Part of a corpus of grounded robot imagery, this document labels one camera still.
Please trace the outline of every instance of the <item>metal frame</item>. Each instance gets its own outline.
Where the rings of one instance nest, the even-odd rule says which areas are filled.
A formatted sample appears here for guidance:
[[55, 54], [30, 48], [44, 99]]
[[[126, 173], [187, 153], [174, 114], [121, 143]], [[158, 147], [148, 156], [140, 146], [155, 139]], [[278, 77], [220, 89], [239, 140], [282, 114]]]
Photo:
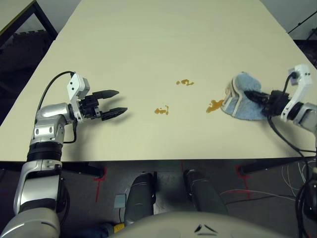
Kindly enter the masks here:
[[[314, 159], [315, 156], [305, 157], [306, 159]], [[290, 158], [272, 158], [272, 159], [256, 159], [256, 162], [247, 165], [241, 165], [238, 167], [238, 171], [241, 175], [248, 175], [261, 170], [270, 169], [273, 167], [290, 164], [303, 160], [302, 157], [290, 157]]]
[[49, 19], [44, 14], [39, 4], [34, 1], [18, 18], [11, 23], [5, 30], [0, 34], [0, 46], [2, 46], [15, 32], [16, 30], [32, 15], [35, 14], [40, 23], [44, 26], [50, 38], [55, 40], [57, 32]]
[[[0, 170], [21, 172], [24, 164], [25, 162], [0, 162]], [[62, 162], [62, 170], [96, 178], [102, 178], [105, 173], [102, 167], [90, 166], [89, 162]]]

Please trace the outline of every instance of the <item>red tape mark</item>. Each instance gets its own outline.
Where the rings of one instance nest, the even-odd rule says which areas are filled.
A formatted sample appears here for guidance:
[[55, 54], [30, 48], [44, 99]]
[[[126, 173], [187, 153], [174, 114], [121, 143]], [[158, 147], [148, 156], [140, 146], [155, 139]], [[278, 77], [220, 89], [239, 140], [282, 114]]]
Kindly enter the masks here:
[[[249, 190], [249, 186], [248, 186], [248, 183], [247, 183], [247, 179], [250, 177], [249, 175], [242, 175], [240, 174], [239, 172], [239, 167], [240, 165], [236, 165], [235, 166], [235, 170], [236, 170], [236, 173], [238, 175], [239, 178], [243, 179], [243, 183], [244, 183], [244, 186], [246, 187], [246, 190]], [[249, 191], [236, 191], [236, 192], [242, 192], [242, 193], [246, 193], [247, 196], [248, 196], [248, 199], [251, 199], [251, 193]]]
[[96, 198], [95, 198], [95, 202], [98, 202], [98, 198], [99, 198], [99, 190], [100, 190], [100, 183], [102, 181], [105, 181], [107, 176], [107, 168], [104, 167], [104, 176], [102, 178], [94, 178], [94, 181], [97, 181], [97, 191], [96, 191]]

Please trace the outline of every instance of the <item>table leg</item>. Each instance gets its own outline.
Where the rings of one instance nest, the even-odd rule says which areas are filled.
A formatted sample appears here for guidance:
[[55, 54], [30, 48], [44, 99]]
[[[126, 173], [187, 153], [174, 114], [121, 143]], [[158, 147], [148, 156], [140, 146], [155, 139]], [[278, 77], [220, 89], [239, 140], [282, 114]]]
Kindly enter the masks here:
[[[20, 172], [24, 164], [25, 162], [0, 162], [0, 170]], [[88, 162], [63, 162], [62, 169], [97, 178], [102, 178], [105, 173], [103, 168], [90, 166]]]

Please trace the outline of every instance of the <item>towel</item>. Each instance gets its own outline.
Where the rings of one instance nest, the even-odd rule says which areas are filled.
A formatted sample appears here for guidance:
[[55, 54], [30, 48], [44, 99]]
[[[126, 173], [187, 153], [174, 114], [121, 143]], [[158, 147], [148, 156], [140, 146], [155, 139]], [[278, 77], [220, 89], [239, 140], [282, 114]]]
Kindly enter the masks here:
[[248, 99], [244, 93], [245, 91], [261, 92], [261, 84], [248, 73], [241, 72], [230, 81], [226, 88], [226, 96], [221, 109], [237, 119], [266, 119], [261, 113], [264, 106]]

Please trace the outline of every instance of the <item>silver robot arm segment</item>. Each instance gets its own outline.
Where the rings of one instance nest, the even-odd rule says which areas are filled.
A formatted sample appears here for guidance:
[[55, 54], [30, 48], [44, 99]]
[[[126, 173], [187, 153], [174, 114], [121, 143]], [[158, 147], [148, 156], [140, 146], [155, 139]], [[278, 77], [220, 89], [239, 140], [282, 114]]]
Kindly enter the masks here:
[[70, 104], [48, 105], [37, 111], [27, 162], [22, 167], [14, 198], [15, 217], [0, 238], [59, 237], [56, 213], [64, 209], [68, 195], [61, 177], [60, 161], [65, 126], [73, 124], [74, 140], [70, 142], [73, 143], [77, 122], [84, 122], [84, 118], [107, 120], [127, 110], [115, 108], [103, 113], [99, 110], [98, 99], [110, 98], [119, 92], [106, 90], [86, 96], [89, 89], [87, 79], [74, 73], [67, 85]]

